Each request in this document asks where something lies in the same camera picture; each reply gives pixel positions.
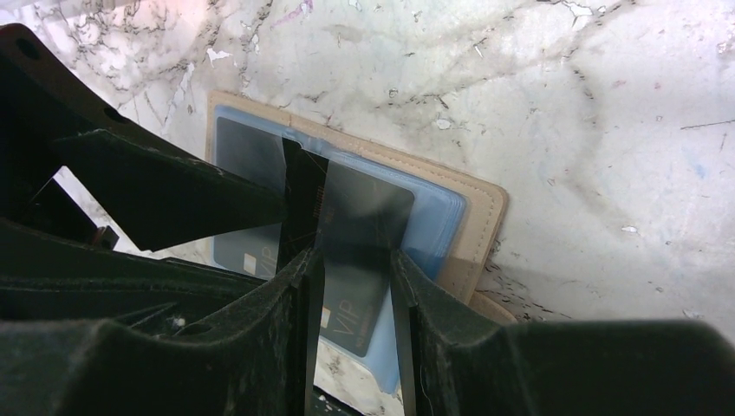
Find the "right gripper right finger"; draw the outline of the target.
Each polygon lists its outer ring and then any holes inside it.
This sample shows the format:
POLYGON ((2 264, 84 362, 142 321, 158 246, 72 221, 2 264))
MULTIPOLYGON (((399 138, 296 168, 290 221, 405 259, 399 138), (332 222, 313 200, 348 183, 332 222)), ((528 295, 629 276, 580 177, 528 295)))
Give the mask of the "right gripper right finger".
POLYGON ((695 320, 501 325, 391 258, 407 415, 731 415, 734 348, 695 320))

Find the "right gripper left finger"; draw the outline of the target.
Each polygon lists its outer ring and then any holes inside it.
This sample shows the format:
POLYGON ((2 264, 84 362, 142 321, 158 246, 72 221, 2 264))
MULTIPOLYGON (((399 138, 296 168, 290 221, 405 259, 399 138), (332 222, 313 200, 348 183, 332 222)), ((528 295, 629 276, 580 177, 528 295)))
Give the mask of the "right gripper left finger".
POLYGON ((115 321, 1 336, 4 415, 305 415, 311 408, 321 255, 298 255, 253 299, 263 338, 168 339, 115 321))

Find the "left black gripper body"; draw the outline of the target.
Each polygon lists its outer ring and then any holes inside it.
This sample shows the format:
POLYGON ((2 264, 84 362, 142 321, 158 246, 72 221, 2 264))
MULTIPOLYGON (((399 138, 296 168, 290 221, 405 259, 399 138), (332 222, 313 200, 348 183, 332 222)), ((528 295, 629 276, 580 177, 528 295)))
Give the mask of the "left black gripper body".
POLYGON ((70 243, 1 223, 1 336, 31 337, 110 320, 156 338, 263 338, 258 283, 175 257, 70 243))

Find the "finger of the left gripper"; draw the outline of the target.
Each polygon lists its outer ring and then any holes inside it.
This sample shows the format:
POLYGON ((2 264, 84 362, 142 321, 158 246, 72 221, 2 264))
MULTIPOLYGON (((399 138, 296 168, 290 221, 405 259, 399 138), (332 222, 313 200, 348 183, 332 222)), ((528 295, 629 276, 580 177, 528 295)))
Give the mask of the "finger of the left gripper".
POLYGON ((20 23, 1 28, 1 109, 118 224, 172 223, 172 144, 119 114, 20 23))
POLYGON ((54 153, 141 250, 279 223, 284 197, 144 131, 94 129, 54 153))

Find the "beige card holder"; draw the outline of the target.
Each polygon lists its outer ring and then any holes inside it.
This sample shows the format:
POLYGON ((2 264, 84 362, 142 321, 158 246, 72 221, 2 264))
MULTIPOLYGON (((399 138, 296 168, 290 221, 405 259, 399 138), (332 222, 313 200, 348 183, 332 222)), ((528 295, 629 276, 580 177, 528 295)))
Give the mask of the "beige card holder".
MULTIPOLYGON (((217 265, 268 280, 297 252, 320 248, 326 175, 335 162, 411 191, 414 204, 397 250, 461 302, 475 302, 506 207, 501 187, 217 91, 208 98, 207 147, 212 164, 276 192, 289 205, 289 216, 279 223, 215 236, 212 258, 217 265)), ((320 336, 367 370, 383 393, 396 393, 399 359, 389 280, 365 356, 327 340, 322 324, 320 336)))

